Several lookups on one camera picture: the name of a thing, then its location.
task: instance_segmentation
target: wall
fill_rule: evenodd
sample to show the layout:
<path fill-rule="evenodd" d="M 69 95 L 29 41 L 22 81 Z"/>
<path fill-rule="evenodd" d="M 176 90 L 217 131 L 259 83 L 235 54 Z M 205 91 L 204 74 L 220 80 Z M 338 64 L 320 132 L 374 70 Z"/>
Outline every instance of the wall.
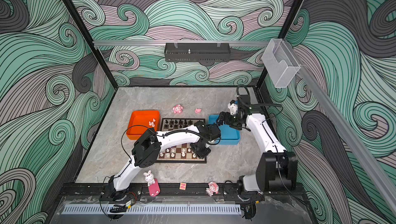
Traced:
<path fill-rule="evenodd" d="M 378 163 L 396 179 L 395 0 L 304 0 L 286 39 Z M 299 75 L 287 89 L 265 80 L 284 111 L 274 123 L 299 158 L 298 181 L 320 223 L 396 223 Z M 275 115 L 277 109 L 270 108 Z"/>
<path fill-rule="evenodd" d="M 0 222 L 39 223 L 114 89 L 61 0 L 0 0 Z"/>
<path fill-rule="evenodd" d="M 95 40 L 269 40 L 292 0 L 72 0 Z M 261 48 L 235 47 L 230 62 L 168 63 L 164 47 L 102 47 L 120 86 L 255 85 Z"/>

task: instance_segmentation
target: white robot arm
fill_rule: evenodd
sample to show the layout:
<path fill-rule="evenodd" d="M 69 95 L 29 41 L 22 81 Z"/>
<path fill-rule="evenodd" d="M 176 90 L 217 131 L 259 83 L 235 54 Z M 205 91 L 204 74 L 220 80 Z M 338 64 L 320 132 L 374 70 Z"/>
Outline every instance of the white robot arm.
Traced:
<path fill-rule="evenodd" d="M 287 152 L 270 129 L 261 108 L 266 104 L 250 104 L 249 94 L 239 95 L 238 88 L 237 101 L 229 103 L 230 112 L 221 112 L 216 124 L 205 125 L 200 121 L 179 130 L 167 132 L 155 132 L 153 128 L 146 130 L 135 142 L 131 160 L 128 160 L 118 174 L 111 177 L 109 183 L 114 187 L 114 191 L 126 190 L 137 173 L 142 168 L 154 164 L 160 151 L 166 148 L 190 143 L 197 157 L 205 158 L 211 152 L 209 141 L 221 137 L 219 126 L 222 124 L 238 130 L 242 130 L 242 125 L 245 124 L 245 128 L 253 133 L 262 153 L 256 173 L 240 177 L 245 191 L 264 191 L 280 187 L 280 182 L 286 184 L 285 187 L 294 189 L 297 178 L 295 154 Z"/>
<path fill-rule="evenodd" d="M 189 131 L 194 131 L 199 133 L 198 128 L 194 125 L 191 125 L 189 127 L 183 128 L 185 130 Z M 157 131 L 157 136 L 160 138 L 158 141 L 161 142 L 160 145 L 160 151 L 163 151 L 166 148 L 170 148 L 176 145 L 184 144 L 184 143 L 195 143 L 198 142 L 200 139 L 199 136 L 193 133 L 185 133 L 185 132 L 180 132 L 180 133 L 175 133 L 172 134 L 171 136 L 164 136 L 166 133 L 169 133 L 170 131 L 167 132 L 162 132 L 162 131 Z M 130 159 L 126 162 L 125 166 L 121 169 L 119 173 L 117 173 L 114 176 L 114 188 L 116 191 L 119 190 L 124 190 L 128 188 L 129 184 L 131 183 L 132 179 L 136 177 L 136 175 L 140 172 L 142 169 L 140 166 L 135 166 L 135 157 L 133 154 L 131 155 L 132 161 L 130 162 Z"/>

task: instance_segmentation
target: blue tray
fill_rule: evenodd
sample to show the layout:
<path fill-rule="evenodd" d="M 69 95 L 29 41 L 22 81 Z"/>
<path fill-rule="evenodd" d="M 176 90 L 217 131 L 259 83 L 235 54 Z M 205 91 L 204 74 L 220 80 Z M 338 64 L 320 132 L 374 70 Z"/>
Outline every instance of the blue tray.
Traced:
<path fill-rule="evenodd" d="M 207 123 L 215 123 L 219 115 L 209 115 Z M 241 136 L 239 135 L 239 130 L 230 128 L 229 125 L 223 124 L 219 126 L 221 131 L 221 141 L 219 145 L 237 145 Z"/>

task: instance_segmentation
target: marble floor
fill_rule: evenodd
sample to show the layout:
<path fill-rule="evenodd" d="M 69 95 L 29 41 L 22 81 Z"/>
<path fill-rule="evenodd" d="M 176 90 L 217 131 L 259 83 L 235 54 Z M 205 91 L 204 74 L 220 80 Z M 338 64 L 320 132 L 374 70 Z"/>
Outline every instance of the marble floor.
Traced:
<path fill-rule="evenodd" d="M 253 89 L 249 91 L 251 102 L 257 103 Z M 133 111 L 155 109 L 160 111 L 161 118 L 205 118 L 207 122 L 210 114 L 228 111 L 227 104 L 233 99 L 236 99 L 236 88 L 119 88 L 76 183 L 102 183 L 105 176 L 118 173 L 125 165 L 128 158 L 122 151 L 120 139 Z M 184 107 L 181 114 L 173 113 L 172 107 L 177 104 Z M 196 114 L 195 108 L 202 108 L 202 112 Z M 236 182 L 241 175 L 255 173 L 260 160 L 253 134 L 244 129 L 240 136 L 238 145 L 211 146 L 206 164 L 156 163 L 146 171 L 151 170 L 162 183 Z M 127 152 L 132 150 L 134 142 L 124 135 Z M 132 182 L 144 182 L 143 172 Z"/>

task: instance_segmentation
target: clear plastic box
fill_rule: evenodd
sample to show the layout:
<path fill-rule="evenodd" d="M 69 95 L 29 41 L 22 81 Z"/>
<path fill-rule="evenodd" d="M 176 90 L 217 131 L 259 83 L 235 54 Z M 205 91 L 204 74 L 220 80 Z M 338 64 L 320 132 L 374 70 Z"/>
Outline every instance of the clear plastic box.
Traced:
<path fill-rule="evenodd" d="M 262 60 L 275 88 L 286 88 L 300 69 L 293 47 L 283 39 L 271 39 Z"/>

